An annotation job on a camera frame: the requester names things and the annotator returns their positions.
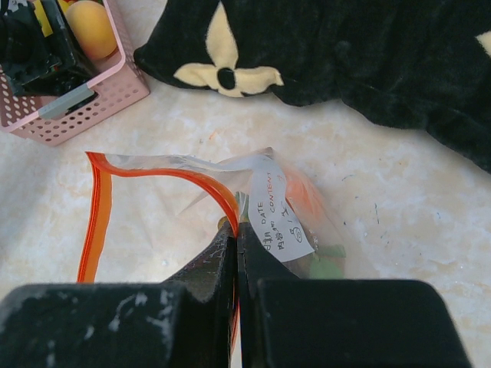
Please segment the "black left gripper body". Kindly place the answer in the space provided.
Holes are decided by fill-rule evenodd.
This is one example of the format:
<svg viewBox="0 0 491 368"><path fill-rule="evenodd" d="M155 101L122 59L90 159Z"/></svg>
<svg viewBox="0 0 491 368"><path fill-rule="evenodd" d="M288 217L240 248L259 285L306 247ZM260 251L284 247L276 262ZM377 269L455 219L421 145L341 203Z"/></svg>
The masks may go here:
<svg viewBox="0 0 491 368"><path fill-rule="evenodd" d="M1 2L1 67L15 96L62 96L96 76L57 1Z"/></svg>

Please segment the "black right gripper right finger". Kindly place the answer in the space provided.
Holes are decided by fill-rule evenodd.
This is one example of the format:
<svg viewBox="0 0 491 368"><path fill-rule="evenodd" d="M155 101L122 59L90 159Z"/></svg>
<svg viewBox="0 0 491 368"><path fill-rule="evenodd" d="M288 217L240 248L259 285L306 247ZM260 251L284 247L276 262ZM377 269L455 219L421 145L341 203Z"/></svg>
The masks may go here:
<svg viewBox="0 0 491 368"><path fill-rule="evenodd" d="M242 365L300 367L306 280L264 249L249 223L237 238Z"/></svg>

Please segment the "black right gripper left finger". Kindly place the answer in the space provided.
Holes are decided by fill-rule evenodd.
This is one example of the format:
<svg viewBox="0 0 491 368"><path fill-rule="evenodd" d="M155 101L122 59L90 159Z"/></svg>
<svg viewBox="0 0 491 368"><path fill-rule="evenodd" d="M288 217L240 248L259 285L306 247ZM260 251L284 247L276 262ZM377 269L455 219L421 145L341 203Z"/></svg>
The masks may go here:
<svg viewBox="0 0 491 368"><path fill-rule="evenodd" d="M168 367L229 367L235 333L235 237L225 222L210 244L162 283L174 291L163 333Z"/></svg>

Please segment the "orange persimmon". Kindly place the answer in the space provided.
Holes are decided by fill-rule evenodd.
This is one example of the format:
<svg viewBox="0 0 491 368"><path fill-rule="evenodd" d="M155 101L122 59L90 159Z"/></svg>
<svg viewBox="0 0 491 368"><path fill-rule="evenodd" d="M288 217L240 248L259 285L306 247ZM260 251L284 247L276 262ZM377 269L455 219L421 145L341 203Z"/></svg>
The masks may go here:
<svg viewBox="0 0 491 368"><path fill-rule="evenodd" d="M300 172L288 171L285 197L297 217L311 227L325 222L324 199L311 180Z"/></svg>

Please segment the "clear zip bag orange zipper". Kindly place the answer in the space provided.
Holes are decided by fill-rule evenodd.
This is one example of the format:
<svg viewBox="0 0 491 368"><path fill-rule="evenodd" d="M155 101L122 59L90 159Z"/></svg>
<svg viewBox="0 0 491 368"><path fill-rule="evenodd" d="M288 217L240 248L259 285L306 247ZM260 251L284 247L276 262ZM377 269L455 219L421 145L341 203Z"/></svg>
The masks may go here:
<svg viewBox="0 0 491 368"><path fill-rule="evenodd" d="M228 222L235 237L235 333L241 339L237 238L243 191L278 215L288 171L299 171L267 148L220 163L191 156L89 153L91 214L79 271L88 343L110 357L167 366L163 333L175 292L162 286L201 253Z"/></svg>

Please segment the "brown longan bunch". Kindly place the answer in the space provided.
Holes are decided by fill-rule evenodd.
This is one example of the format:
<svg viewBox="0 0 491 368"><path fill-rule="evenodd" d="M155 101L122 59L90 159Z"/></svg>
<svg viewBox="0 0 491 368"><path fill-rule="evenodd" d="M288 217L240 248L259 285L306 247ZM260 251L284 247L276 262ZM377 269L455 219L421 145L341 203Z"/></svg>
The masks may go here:
<svg viewBox="0 0 491 368"><path fill-rule="evenodd" d="M325 222L314 227L302 222L287 199L278 215L265 213L265 202L237 191L239 220L250 242L258 242L276 261L299 278L342 279L348 237L325 209Z"/></svg>

